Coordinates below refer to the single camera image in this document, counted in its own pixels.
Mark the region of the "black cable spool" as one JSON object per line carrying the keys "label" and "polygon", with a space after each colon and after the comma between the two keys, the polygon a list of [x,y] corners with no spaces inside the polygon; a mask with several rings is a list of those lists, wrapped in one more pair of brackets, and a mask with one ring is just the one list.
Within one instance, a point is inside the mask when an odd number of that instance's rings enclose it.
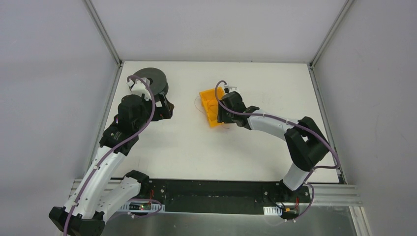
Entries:
{"label": "black cable spool", "polygon": [[149,86],[154,95],[160,92],[164,92],[165,94],[168,93],[169,85],[167,76],[162,70],[154,67],[147,67],[135,72],[134,75],[141,78],[147,78],[150,81]]}

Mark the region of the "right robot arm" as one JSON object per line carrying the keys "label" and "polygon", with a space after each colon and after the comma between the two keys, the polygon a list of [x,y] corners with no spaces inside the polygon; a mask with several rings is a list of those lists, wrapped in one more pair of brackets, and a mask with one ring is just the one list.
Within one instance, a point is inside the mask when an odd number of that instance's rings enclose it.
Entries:
{"label": "right robot arm", "polygon": [[246,107],[236,91],[219,100],[217,120],[262,131],[286,142],[293,163],[280,181],[279,195],[287,202],[298,196],[298,189],[309,173],[329,152],[328,142],[312,118],[285,120],[265,113],[259,107]]}

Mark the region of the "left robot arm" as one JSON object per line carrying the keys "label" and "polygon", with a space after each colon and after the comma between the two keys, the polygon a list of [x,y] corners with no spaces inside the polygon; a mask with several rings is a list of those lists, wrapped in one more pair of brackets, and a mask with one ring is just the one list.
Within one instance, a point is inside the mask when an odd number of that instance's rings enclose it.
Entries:
{"label": "left robot arm", "polygon": [[132,170],[107,195],[103,192],[115,170],[128,156],[150,122],[170,119],[174,105],[164,92],[146,99],[144,95],[126,95],[118,105],[118,113],[103,132],[97,153],[80,185],[64,206],[55,206],[49,213],[54,225],[70,236],[99,236],[110,217],[128,200],[137,197],[151,202],[149,176]]}

